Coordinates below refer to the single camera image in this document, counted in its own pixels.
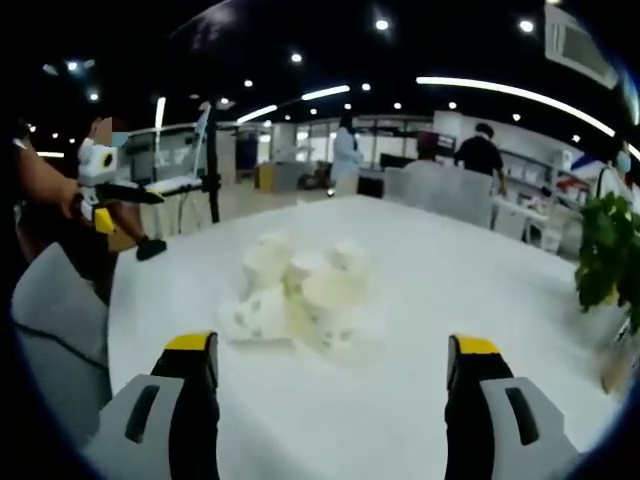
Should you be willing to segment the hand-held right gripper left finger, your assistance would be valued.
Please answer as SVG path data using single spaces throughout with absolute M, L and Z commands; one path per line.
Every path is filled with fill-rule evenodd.
M 100 412 L 83 454 L 100 479 L 217 479 L 218 338 L 171 340 Z

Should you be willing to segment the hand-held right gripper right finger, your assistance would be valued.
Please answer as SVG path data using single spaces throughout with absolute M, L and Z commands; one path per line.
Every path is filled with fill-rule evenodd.
M 448 340 L 447 479 L 563 479 L 582 454 L 556 405 L 489 340 Z

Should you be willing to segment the person's left hand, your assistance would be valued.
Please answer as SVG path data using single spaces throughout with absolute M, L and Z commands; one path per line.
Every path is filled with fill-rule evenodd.
M 67 179 L 60 193 L 59 206 L 66 218 L 75 219 L 80 215 L 79 204 L 82 195 L 78 184 L 74 180 Z

